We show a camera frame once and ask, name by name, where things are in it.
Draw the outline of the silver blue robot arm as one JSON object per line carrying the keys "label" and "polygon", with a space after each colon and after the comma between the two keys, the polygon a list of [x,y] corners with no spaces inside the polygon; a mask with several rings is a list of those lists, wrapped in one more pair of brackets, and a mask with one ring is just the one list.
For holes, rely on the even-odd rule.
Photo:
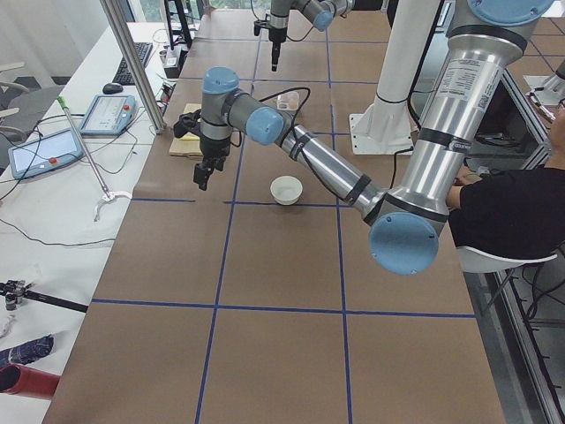
{"label": "silver blue robot arm", "polygon": [[325,31],[336,16],[353,9],[354,0],[273,0],[265,19],[268,39],[272,42],[271,71],[276,72],[281,46],[287,39],[290,11],[299,11],[315,29]]}
{"label": "silver blue robot arm", "polygon": [[195,133],[202,160],[193,180],[201,190],[230,153],[238,130],[276,145],[302,163],[337,198],[357,209],[370,226],[374,260],[398,275],[427,269],[448,220],[448,189],[471,148],[502,74],[519,59],[548,1],[459,1],[448,29],[448,55],[418,138],[394,149],[409,156],[403,180],[378,187],[335,151],[319,143],[295,118],[254,99],[236,73],[212,67],[203,78]]}

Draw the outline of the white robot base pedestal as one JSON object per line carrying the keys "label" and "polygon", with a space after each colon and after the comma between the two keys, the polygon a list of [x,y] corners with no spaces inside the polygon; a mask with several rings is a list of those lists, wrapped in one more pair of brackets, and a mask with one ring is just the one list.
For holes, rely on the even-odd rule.
{"label": "white robot base pedestal", "polygon": [[411,88],[441,9],[439,0],[397,3],[374,101],[364,113],[350,115],[354,154],[392,155],[413,147]]}

